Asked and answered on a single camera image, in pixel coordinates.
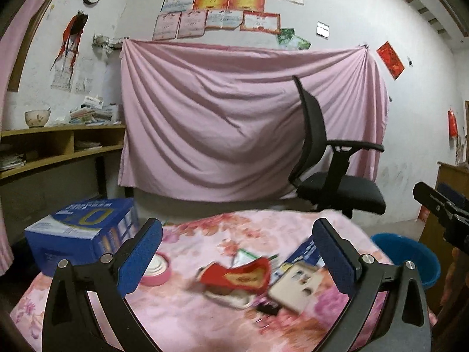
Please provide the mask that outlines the beige small carton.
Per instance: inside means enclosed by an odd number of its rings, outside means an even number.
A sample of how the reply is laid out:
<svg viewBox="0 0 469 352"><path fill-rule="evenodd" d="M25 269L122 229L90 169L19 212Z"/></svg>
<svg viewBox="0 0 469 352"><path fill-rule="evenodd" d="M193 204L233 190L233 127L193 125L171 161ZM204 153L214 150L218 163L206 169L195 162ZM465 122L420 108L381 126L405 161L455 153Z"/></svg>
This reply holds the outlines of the beige small carton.
<svg viewBox="0 0 469 352"><path fill-rule="evenodd" d="M269 298L282 307L301 314L320 286L321 276L318 270L316 266L303 261L296 262L268 290Z"/></svg>

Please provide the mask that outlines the dark blue snack packet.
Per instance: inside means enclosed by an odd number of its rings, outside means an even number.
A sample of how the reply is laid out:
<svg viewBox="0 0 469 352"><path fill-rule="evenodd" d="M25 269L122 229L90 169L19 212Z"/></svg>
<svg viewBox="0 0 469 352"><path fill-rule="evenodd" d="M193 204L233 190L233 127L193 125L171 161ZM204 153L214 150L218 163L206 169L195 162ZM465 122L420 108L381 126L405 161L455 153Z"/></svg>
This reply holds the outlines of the dark blue snack packet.
<svg viewBox="0 0 469 352"><path fill-rule="evenodd" d="M306 265L318 268L325 266L324 260L320 256L319 250L313 240L313 236L310 236L307 240L302 242L293 253L284 260L277 269L276 274L279 277L284 275L297 262L304 262Z"/></svg>

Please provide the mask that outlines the blue plastic basin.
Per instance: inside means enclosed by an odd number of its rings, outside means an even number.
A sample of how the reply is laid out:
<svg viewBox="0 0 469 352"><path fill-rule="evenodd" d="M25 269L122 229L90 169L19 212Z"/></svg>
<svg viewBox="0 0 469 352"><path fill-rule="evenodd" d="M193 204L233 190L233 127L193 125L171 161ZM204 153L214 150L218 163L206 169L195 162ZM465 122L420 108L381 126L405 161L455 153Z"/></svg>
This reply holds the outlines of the blue plastic basin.
<svg viewBox="0 0 469 352"><path fill-rule="evenodd" d="M424 290L432 288L440 278L437 256L427 246L396 233L377 233L371 240L395 265L412 261L421 277Z"/></svg>

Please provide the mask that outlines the red snack wrapper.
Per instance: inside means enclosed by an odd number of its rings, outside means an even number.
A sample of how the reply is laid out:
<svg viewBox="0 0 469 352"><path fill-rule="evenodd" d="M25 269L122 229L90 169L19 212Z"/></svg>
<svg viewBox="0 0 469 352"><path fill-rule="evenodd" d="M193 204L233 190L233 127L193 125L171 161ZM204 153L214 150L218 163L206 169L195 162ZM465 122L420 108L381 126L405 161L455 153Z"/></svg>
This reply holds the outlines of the red snack wrapper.
<svg viewBox="0 0 469 352"><path fill-rule="evenodd" d="M200 269L196 280L203 285L245 290L260 295L269 287L270 277L269 259L261 257L234 268L227 268L218 262L213 262Z"/></svg>

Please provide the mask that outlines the pink hanging sheet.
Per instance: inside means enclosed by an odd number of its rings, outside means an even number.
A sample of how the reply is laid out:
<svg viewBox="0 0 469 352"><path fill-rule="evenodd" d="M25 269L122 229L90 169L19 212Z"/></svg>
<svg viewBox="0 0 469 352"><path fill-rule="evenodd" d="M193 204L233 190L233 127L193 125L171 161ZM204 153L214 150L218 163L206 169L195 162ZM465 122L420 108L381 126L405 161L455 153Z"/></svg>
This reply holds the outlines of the pink hanging sheet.
<svg viewBox="0 0 469 352"><path fill-rule="evenodd" d="M123 187L213 203L288 195L305 141L300 87L317 98L329 138L379 144L385 136L389 95L362 46L126 40L120 58Z"/></svg>

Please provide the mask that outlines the red paper wall decoration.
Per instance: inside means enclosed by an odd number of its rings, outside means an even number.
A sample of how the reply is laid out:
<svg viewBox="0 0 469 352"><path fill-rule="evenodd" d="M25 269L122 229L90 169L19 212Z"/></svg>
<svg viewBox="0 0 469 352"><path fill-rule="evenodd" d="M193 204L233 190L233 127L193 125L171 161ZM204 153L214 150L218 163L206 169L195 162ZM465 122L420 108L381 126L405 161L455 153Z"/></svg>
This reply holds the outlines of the red paper wall decoration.
<svg viewBox="0 0 469 352"><path fill-rule="evenodd" d="M377 54L387 67L394 80L396 80L404 72L405 66L402 64L400 58L388 41L377 49Z"/></svg>

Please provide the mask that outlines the red tassel wall hanging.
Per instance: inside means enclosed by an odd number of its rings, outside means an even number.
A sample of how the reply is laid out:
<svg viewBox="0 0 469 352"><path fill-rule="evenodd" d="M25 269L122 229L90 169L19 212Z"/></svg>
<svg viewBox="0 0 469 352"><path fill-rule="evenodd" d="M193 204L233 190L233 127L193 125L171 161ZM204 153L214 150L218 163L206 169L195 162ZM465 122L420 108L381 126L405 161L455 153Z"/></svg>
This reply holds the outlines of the red tassel wall hanging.
<svg viewBox="0 0 469 352"><path fill-rule="evenodd" d="M55 65L62 56L67 58L68 54L71 53L72 58L70 60L69 67L70 71L73 72L76 58L79 54L79 43L84 32L84 27L87 24L87 20L88 15L82 11L78 11L77 14L72 17L63 32L60 50L52 65Z"/></svg>

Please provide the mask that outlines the blue cardboard box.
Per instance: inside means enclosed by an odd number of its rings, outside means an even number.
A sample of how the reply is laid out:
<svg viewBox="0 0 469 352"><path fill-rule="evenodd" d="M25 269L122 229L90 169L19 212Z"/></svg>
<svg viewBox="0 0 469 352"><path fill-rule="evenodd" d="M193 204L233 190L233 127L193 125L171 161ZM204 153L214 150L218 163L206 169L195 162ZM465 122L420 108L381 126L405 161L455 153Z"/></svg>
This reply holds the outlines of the blue cardboard box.
<svg viewBox="0 0 469 352"><path fill-rule="evenodd" d="M132 198L98 199L49 214L26 227L25 235L40 271L52 277L62 259L86 265L116 253L139 227Z"/></svg>

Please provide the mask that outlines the wall certificates cluster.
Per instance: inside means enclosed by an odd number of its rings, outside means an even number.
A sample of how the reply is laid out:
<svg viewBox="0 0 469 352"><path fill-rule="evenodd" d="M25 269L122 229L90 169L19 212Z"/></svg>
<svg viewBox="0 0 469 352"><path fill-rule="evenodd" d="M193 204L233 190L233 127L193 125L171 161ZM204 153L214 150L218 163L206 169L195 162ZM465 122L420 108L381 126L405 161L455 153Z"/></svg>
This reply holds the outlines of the wall certificates cluster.
<svg viewBox="0 0 469 352"><path fill-rule="evenodd" d="M304 5L305 0L280 0ZM266 0L164 0L152 40L203 37L208 31L268 33L282 48L308 49L294 29L281 26L281 15L266 11Z"/></svg>

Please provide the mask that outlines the wooden shelf desk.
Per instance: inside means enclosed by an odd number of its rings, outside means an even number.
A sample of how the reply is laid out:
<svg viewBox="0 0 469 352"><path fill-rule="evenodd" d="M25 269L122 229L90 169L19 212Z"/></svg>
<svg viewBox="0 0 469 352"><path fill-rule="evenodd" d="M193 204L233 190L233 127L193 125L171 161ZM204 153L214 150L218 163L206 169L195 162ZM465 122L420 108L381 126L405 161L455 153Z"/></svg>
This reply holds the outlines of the wooden shelf desk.
<svg viewBox="0 0 469 352"><path fill-rule="evenodd" d="M53 168L91 158L97 185L96 198L107 198L105 157L123 149L125 125L65 125L1 132L1 140L32 160L1 173L1 186Z"/></svg>

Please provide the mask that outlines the red hanging ornament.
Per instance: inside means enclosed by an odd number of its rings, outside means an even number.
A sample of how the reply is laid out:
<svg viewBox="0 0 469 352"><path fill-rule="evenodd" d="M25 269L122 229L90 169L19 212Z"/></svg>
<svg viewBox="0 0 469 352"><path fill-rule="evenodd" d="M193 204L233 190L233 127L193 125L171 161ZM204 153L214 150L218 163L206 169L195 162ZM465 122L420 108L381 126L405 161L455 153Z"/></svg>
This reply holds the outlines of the red hanging ornament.
<svg viewBox="0 0 469 352"><path fill-rule="evenodd" d="M448 135L451 139L459 136L456 115L452 109L448 110Z"/></svg>

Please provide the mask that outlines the white green paper packet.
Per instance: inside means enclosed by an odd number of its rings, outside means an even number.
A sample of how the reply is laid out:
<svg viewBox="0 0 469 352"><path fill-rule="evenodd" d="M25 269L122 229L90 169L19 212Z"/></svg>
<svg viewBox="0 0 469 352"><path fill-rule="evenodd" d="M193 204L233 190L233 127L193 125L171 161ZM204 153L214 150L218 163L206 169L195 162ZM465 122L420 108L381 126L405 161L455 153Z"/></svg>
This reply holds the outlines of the white green paper packet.
<svg viewBox="0 0 469 352"><path fill-rule="evenodd" d="M247 265L250 262L257 260L258 258L258 255L248 250L239 249L236 252L236 255L233 256L231 267L236 268L242 265ZM278 254L266 256L266 258L269 260L269 264L272 270L277 269L281 264Z"/></svg>

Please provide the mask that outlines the ceramic bowl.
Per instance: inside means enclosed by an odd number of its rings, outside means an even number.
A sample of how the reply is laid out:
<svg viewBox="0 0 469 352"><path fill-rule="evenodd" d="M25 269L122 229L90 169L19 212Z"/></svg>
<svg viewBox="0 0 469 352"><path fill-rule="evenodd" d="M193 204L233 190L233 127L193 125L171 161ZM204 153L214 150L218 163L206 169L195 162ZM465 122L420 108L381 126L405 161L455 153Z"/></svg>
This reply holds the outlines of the ceramic bowl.
<svg viewBox="0 0 469 352"><path fill-rule="evenodd" d="M50 110L26 111L24 113L26 125L29 128L44 127L50 118Z"/></svg>

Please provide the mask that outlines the pink tape roll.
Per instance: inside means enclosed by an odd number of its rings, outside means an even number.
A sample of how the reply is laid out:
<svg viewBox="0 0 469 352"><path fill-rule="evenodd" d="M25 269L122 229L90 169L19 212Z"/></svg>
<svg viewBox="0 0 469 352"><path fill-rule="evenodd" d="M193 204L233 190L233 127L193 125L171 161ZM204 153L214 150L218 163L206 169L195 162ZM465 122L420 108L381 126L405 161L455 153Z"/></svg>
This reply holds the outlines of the pink tape roll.
<svg viewBox="0 0 469 352"><path fill-rule="evenodd" d="M155 253L140 283L149 287L161 286L170 279L171 274L169 259L163 253Z"/></svg>

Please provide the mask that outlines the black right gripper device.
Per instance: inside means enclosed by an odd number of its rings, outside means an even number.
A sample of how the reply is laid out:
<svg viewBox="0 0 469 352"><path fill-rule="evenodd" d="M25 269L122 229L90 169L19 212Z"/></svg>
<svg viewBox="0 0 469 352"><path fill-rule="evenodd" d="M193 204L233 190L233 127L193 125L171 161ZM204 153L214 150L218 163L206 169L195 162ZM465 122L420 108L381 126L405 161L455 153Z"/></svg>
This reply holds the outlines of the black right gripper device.
<svg viewBox="0 0 469 352"><path fill-rule="evenodd" d="M468 212L424 182L417 183L412 194L418 203L438 218L444 228L444 240L468 254Z"/></svg>

